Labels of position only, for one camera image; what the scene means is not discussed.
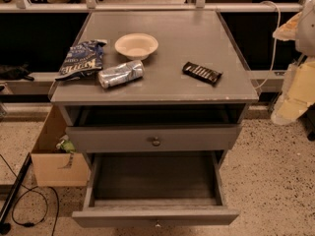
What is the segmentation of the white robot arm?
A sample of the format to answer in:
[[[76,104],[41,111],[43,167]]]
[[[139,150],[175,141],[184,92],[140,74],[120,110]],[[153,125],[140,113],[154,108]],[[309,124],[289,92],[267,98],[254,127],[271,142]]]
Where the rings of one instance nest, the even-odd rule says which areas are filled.
[[[315,0],[304,0],[302,10],[277,28],[273,38],[293,40],[295,49],[306,57],[288,66],[271,115],[273,123],[287,125],[315,104]]]

